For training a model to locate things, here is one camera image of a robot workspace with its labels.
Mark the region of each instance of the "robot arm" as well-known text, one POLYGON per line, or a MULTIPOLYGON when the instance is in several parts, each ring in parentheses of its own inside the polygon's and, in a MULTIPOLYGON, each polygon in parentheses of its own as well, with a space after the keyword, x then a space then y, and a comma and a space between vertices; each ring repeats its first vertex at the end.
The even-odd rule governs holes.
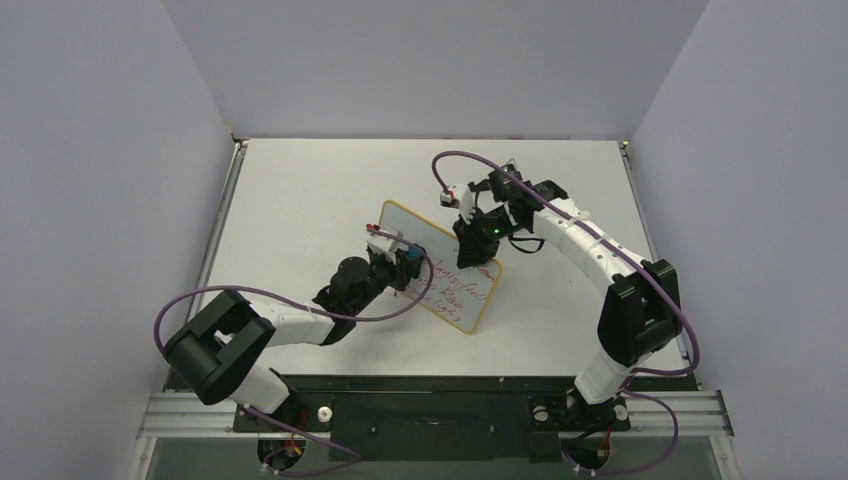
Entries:
MULTIPOLYGON (((390 228, 370 226, 393 236, 390 228)), ((290 398, 277 373, 257 361, 265 348, 306 343, 332 345, 356 322, 331 319, 311 310, 356 316, 386 288, 403 291, 418 278, 420 251, 369 230, 369 259, 342 260, 330 284, 303 311, 287 305, 253 302, 224 290, 165 344, 163 356, 206 405, 231 398, 274 413, 290 398)))
POLYGON ((448 193, 442 193, 441 203, 460 210, 459 219, 453 225, 459 241, 457 266, 465 268, 488 262, 497 254, 500 240, 520 230, 536 234, 565 254, 605 295, 598 323, 602 348, 589 367, 577 376, 575 387, 580 400, 588 405, 613 399, 632 370, 679 335, 682 324, 630 264, 576 222, 581 221, 641 264, 679 305, 677 274, 668 262, 650 263, 618 244, 589 221, 588 212, 581 211, 555 183, 547 180, 531 185, 522 179, 512 160, 503 168, 574 218, 566 220, 497 171, 477 184, 451 185, 448 193), (494 200, 501 203, 490 212, 480 211, 474 200, 475 195, 485 190, 491 190, 494 200))

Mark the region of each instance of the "small whiteboard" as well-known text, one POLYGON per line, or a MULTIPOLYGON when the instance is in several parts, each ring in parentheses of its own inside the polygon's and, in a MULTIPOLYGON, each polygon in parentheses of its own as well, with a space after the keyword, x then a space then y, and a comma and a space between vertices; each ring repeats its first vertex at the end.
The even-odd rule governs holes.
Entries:
MULTIPOLYGON (((424 247, 433 260, 433 284, 421 305, 459 330, 473 333, 501 278, 501 264, 493 259, 485 265, 460 270, 456 266, 456 236, 394 200, 383 203, 380 225, 403 233, 405 239, 424 247)), ((428 275, 422 269, 419 278, 412 280, 403 293, 411 298, 420 295, 428 275)))

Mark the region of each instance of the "gray wall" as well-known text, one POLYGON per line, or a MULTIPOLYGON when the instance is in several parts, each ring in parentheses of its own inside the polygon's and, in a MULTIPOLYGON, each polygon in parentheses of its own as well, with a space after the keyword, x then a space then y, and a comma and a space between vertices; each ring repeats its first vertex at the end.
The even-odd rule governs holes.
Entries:
POLYGON ((241 137, 630 138, 707 0, 164 0, 241 137))
POLYGON ((0 6, 0 470, 118 478, 232 142, 157 0, 0 6))
POLYGON ((848 3, 712 0, 633 139, 749 478, 845 478, 848 3))

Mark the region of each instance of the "white backdrop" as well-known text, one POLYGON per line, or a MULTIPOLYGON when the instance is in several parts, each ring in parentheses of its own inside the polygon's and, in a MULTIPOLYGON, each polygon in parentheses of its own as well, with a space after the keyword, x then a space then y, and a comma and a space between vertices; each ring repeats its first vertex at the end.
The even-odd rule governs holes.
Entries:
POLYGON ((845 478, 848 3, 712 0, 632 146, 748 478, 845 478))
POLYGON ((157 0, 0 6, 0 476, 125 475, 233 144, 157 0))
POLYGON ((163 0, 239 137, 627 139, 707 0, 163 0))

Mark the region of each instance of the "white table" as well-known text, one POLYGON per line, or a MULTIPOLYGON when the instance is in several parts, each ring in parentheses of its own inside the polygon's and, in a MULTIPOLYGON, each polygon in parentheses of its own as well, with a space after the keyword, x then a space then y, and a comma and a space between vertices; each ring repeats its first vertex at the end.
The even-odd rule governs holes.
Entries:
MULTIPOLYGON (((650 258, 648 242, 615 142, 530 140, 252 139, 222 229, 209 284, 260 287, 306 301, 338 263, 365 256, 364 225, 395 199, 450 229, 457 211, 439 206, 430 161, 467 150, 497 163, 518 161, 525 179, 551 179, 620 243, 650 258)), ((440 162, 448 183, 479 181, 488 170, 453 157, 440 162)), ((556 249, 528 256, 504 243, 504 276, 477 332, 465 335, 424 308, 360 324, 330 347, 267 350, 282 374, 572 376, 600 348, 603 295, 556 249)), ((363 315, 409 300, 384 293, 363 315)), ((683 366, 671 342, 648 366, 683 366)))

